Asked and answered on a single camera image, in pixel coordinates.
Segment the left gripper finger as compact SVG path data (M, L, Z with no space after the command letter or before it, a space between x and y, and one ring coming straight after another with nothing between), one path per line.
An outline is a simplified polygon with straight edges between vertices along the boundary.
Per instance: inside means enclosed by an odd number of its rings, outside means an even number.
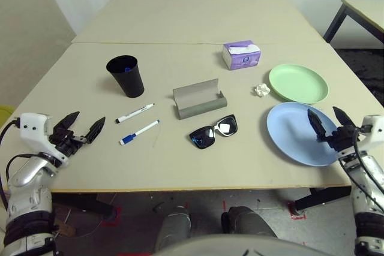
M80 112L72 112L63 119L61 119L54 127L53 127L53 135L54 136L64 136L64 135L73 135L73 132L69 130L69 128L74 124Z
M103 129L105 120L106 118L102 117L101 119L94 122L94 124L90 127L87 135L81 136L80 141L82 143L91 144Z

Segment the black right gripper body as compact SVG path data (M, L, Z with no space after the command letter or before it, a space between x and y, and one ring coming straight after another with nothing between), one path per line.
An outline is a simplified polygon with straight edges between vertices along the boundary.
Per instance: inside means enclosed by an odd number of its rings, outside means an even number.
M353 146L353 138L356 127L352 125L337 127L337 129L331 132L330 135L326 135L324 128L317 128L316 135L318 142L326 142L333 150L341 152L347 148Z

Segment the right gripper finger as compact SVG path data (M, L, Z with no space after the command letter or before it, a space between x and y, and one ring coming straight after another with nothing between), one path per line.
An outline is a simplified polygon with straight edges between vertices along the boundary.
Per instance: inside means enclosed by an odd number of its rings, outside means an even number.
M353 121L351 120L351 118L348 117L346 112L344 112L342 109L335 106L333 106L332 108L333 108L335 117L337 118L337 120L342 126L354 126Z
M322 121L318 117L318 115L313 112L311 109L307 110L307 116L308 120L310 122L310 125L314 129L316 135L317 135L317 141L319 142L325 142L326 141L326 130L324 129L322 125Z

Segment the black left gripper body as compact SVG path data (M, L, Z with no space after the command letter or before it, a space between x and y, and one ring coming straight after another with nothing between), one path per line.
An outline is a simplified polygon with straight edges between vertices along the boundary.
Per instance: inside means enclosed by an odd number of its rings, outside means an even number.
M76 136L72 130L58 128L53 130L53 134L49 136L49 141L56 150L64 154L66 157L74 155L84 144L89 143L89 135Z

